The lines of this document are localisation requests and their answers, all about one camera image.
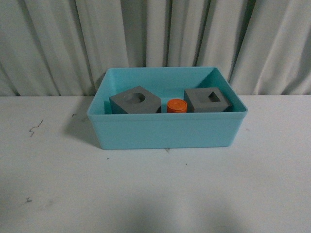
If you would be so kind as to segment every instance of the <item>block with square hole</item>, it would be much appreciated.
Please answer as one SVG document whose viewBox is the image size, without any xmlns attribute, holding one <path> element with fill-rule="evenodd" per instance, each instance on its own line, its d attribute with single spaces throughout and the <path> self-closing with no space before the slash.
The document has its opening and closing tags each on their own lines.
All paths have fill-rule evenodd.
<svg viewBox="0 0 311 233">
<path fill-rule="evenodd" d="M 141 86 L 109 97 L 112 114 L 161 113 L 161 99 Z"/>
<path fill-rule="evenodd" d="M 223 112 L 231 103 L 217 87 L 186 89 L 184 101 L 188 113 Z"/>
</svg>

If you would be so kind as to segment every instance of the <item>curtain fold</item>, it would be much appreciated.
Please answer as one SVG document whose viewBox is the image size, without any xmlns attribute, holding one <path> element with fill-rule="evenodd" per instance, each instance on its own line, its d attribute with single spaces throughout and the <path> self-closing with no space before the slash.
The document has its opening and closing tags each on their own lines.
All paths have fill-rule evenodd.
<svg viewBox="0 0 311 233">
<path fill-rule="evenodd" d="M 311 1 L 257 1 L 231 78 L 241 94 L 311 94 Z"/>
<path fill-rule="evenodd" d="M 311 94 L 310 0 L 0 1 L 0 96 L 94 95 L 111 67 L 215 66 Z"/>
</svg>

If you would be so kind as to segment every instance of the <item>block with circular hole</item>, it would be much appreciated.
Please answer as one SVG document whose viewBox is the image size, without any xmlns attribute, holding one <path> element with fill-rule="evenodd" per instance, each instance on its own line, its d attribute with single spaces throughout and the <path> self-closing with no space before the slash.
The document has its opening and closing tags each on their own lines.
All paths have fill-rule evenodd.
<svg viewBox="0 0 311 233">
<path fill-rule="evenodd" d="M 223 112 L 231 106 L 217 87 L 186 89 L 184 101 L 188 104 L 188 113 Z"/>
<path fill-rule="evenodd" d="M 112 114 L 161 113 L 161 99 L 141 86 L 109 97 Z"/>
</svg>

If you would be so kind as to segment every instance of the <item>gray cube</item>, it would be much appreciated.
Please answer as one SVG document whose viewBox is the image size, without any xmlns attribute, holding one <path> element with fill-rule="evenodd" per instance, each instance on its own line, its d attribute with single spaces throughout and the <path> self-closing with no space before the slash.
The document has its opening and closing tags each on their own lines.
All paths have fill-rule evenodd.
<svg viewBox="0 0 311 233">
<path fill-rule="evenodd" d="M 141 86 L 109 97 L 113 114 L 161 113 L 161 99 Z"/>
<path fill-rule="evenodd" d="M 186 89 L 188 113 L 223 112 L 231 103 L 217 87 Z"/>
</svg>

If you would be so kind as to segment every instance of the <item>circular hole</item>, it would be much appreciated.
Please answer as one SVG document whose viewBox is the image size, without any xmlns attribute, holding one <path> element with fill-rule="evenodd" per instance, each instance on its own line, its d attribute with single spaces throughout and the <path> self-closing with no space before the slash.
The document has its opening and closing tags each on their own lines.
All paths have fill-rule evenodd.
<svg viewBox="0 0 311 233">
<path fill-rule="evenodd" d="M 130 93 L 124 96 L 124 100 L 127 103 L 141 103 L 145 100 L 145 96 L 142 93 Z"/>
</svg>

